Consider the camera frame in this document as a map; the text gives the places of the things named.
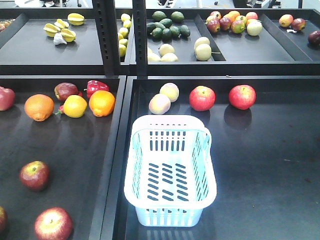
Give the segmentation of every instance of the black tray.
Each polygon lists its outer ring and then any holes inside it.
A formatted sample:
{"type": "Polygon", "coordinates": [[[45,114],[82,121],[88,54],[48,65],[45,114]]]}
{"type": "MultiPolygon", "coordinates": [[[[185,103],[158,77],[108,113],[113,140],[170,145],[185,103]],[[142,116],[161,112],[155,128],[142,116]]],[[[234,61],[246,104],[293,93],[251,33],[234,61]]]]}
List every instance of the black tray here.
{"type": "Polygon", "coordinates": [[[319,90],[320,76],[128,77],[101,239],[317,239],[319,90]],[[132,123],[151,114],[150,99],[168,82],[177,84],[180,96],[165,114],[195,116],[212,134],[217,197],[190,228],[142,226],[123,192],[132,123]],[[245,111],[228,100],[239,84],[257,92],[256,103],[245,111]],[[216,92],[209,111],[189,105],[198,85],[216,92]]]}
{"type": "MultiPolygon", "coordinates": [[[[143,22],[144,16],[141,14],[140,3],[137,1],[134,4],[134,11],[139,11],[140,22],[143,22]]],[[[152,19],[152,14],[159,9],[146,9],[145,22],[152,19]]],[[[312,16],[312,22],[316,23],[320,19],[320,14],[313,9],[258,9],[254,11],[262,20],[263,30],[258,37],[249,36],[246,32],[242,34],[233,34],[227,32],[218,32],[210,34],[204,22],[213,10],[218,10],[222,15],[227,14],[231,10],[238,10],[242,15],[253,11],[248,8],[238,9],[181,9],[170,8],[161,9],[170,16],[174,11],[180,11],[184,14],[184,23],[190,25],[191,35],[188,41],[182,43],[181,39],[173,40],[172,45],[175,47],[177,55],[181,54],[179,61],[176,62],[149,62],[146,65],[147,76],[238,76],[238,75],[304,75],[305,69],[309,69],[310,75],[319,75],[319,61],[316,57],[317,49],[309,49],[312,54],[303,50],[294,41],[285,36],[281,30],[271,21],[274,16],[282,16],[283,14],[292,13],[294,15],[312,16]],[[213,52],[212,59],[209,61],[197,61],[194,56],[193,43],[200,37],[208,37],[213,52]]],[[[136,41],[146,39],[146,45],[153,51],[163,43],[162,41],[154,41],[150,36],[147,36],[144,29],[135,29],[136,41]]],[[[135,55],[131,55],[131,63],[134,65],[136,57],[139,58],[137,63],[138,68],[145,68],[144,54],[145,47],[140,44],[136,47],[135,55]]]]}
{"type": "MultiPolygon", "coordinates": [[[[125,76],[2,76],[0,85],[12,88],[16,101],[0,112],[0,205],[8,214],[1,240],[34,240],[35,219],[54,206],[65,208],[73,220],[70,240],[100,239],[125,81],[125,76]],[[107,83],[116,96],[111,115],[95,117],[89,106],[80,118],[63,114],[36,122],[25,114],[31,95],[52,97],[57,112],[55,85],[71,82],[83,90],[91,79],[107,83]],[[19,180],[21,167],[34,160],[46,162],[52,173],[41,192],[30,191],[19,180]]],[[[89,102],[85,92],[84,98],[89,102]]]]}

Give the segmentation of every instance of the red bell pepper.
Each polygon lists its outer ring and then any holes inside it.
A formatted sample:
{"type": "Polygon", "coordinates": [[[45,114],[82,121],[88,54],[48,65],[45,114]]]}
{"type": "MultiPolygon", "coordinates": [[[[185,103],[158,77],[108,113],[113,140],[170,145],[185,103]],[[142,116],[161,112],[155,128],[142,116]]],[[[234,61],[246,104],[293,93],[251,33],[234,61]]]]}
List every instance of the red bell pepper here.
{"type": "Polygon", "coordinates": [[[109,92],[110,88],[104,82],[97,81],[97,80],[90,80],[88,81],[85,90],[86,90],[87,97],[90,98],[94,92],[98,90],[104,90],[109,92]]]}

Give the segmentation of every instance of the lemon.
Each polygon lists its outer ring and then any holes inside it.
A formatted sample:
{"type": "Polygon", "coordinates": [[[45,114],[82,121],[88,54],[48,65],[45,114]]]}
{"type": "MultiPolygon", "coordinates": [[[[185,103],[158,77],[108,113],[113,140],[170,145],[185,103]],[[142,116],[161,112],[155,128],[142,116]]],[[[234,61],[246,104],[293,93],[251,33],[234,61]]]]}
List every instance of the lemon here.
{"type": "Polygon", "coordinates": [[[121,27],[119,29],[119,33],[123,36],[124,39],[126,39],[128,37],[129,30],[128,30],[128,28],[121,27]]]}
{"type": "Polygon", "coordinates": [[[123,13],[121,14],[121,21],[124,22],[125,20],[131,20],[131,16],[129,14],[123,13]]]}
{"type": "Polygon", "coordinates": [[[123,44],[119,44],[119,56],[124,57],[126,55],[127,47],[123,44]]]}
{"type": "Polygon", "coordinates": [[[63,112],[70,118],[80,118],[85,114],[88,104],[79,95],[70,95],[63,104],[63,112]]]}
{"type": "Polygon", "coordinates": [[[123,22],[123,27],[129,29],[131,27],[131,20],[125,20],[123,22]]]}
{"type": "Polygon", "coordinates": [[[124,38],[124,39],[120,39],[120,40],[119,40],[119,44],[122,44],[122,45],[128,46],[128,39],[126,39],[126,38],[124,38]]]}
{"type": "Polygon", "coordinates": [[[168,43],[165,43],[165,44],[162,44],[159,48],[159,54],[160,56],[164,56],[165,54],[168,54],[168,53],[175,53],[175,49],[172,45],[168,44],[168,43]]]}
{"type": "Polygon", "coordinates": [[[121,39],[124,39],[124,36],[122,36],[122,34],[118,32],[118,40],[120,41],[121,39]]]}

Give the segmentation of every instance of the dark red apple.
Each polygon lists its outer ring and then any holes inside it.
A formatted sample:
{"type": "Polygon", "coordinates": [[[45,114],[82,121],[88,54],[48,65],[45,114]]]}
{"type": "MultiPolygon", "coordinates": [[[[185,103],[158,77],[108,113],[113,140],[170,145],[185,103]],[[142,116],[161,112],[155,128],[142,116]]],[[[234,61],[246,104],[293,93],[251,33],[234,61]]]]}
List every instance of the dark red apple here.
{"type": "Polygon", "coordinates": [[[62,82],[54,87],[54,94],[58,100],[64,102],[70,95],[78,95],[79,90],[73,83],[62,82]]]}
{"type": "Polygon", "coordinates": [[[73,222],[62,207],[51,207],[40,213],[34,222],[38,240],[67,240],[73,231],[73,222]]]}
{"type": "Polygon", "coordinates": [[[297,32],[302,31],[306,27],[306,20],[303,18],[296,18],[291,23],[291,28],[297,32]]]}
{"type": "Polygon", "coordinates": [[[208,24],[206,25],[206,27],[208,28],[209,32],[212,34],[219,32],[220,31],[219,20],[213,19],[213,20],[209,21],[208,24]]]}
{"type": "Polygon", "coordinates": [[[308,36],[308,42],[312,45],[320,44],[320,30],[313,31],[308,36]]]}
{"type": "Polygon", "coordinates": [[[198,112],[209,110],[214,106],[215,101],[215,92],[207,86],[197,86],[189,95],[191,107],[198,112]]]}
{"type": "Polygon", "coordinates": [[[0,233],[5,230],[7,226],[8,215],[6,210],[0,206],[0,233]]]}
{"type": "Polygon", "coordinates": [[[228,29],[230,29],[232,21],[229,17],[224,16],[224,17],[220,18],[219,23],[220,23],[220,29],[222,31],[227,31],[228,29]]]}
{"type": "Polygon", "coordinates": [[[256,91],[250,85],[237,85],[229,92],[229,101],[237,109],[246,110],[256,101],[256,91]]]}
{"type": "Polygon", "coordinates": [[[16,94],[12,89],[0,86],[0,111],[6,111],[11,108],[15,98],[16,94]]]}
{"type": "Polygon", "coordinates": [[[219,11],[212,11],[210,16],[215,16],[218,20],[221,19],[221,13],[219,11]]]}
{"type": "Polygon", "coordinates": [[[21,168],[19,178],[27,188],[39,192],[48,185],[49,175],[49,166],[43,161],[36,160],[21,168]]]}

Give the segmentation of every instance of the fruit display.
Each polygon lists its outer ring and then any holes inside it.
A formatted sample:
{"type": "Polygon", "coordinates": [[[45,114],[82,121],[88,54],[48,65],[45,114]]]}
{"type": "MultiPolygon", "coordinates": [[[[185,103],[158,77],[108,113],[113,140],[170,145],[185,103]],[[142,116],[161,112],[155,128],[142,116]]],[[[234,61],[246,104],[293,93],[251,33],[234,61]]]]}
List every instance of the fruit display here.
{"type": "Polygon", "coordinates": [[[6,30],[8,26],[10,26],[14,22],[14,19],[0,21],[0,32],[6,30]]]}
{"type": "Polygon", "coordinates": [[[211,109],[216,102],[216,93],[210,87],[199,85],[189,94],[190,106],[198,111],[203,112],[211,109]]]}
{"type": "Polygon", "coordinates": [[[34,222],[34,232],[38,240],[67,240],[73,228],[69,213],[57,206],[44,210],[34,222]]]}
{"type": "Polygon", "coordinates": [[[118,29],[118,41],[119,41],[119,56],[123,58],[126,56],[128,47],[128,36],[130,32],[130,27],[132,24],[131,16],[127,13],[121,14],[122,27],[118,29]]]}
{"type": "Polygon", "coordinates": [[[0,111],[6,111],[15,103],[16,94],[10,88],[0,86],[0,111]]]}
{"type": "Polygon", "coordinates": [[[250,85],[234,86],[229,92],[229,101],[232,106],[240,110],[247,110],[256,101],[256,91],[250,85]]]}
{"type": "Polygon", "coordinates": [[[19,173],[19,179],[28,189],[40,192],[49,182],[50,169],[43,161],[32,161],[24,165],[19,173]]]}
{"type": "Polygon", "coordinates": [[[146,33],[155,40],[164,42],[171,39],[188,38],[191,34],[187,25],[182,24],[185,16],[180,11],[174,11],[170,18],[163,11],[155,11],[152,14],[153,22],[146,24],[146,33]]]}

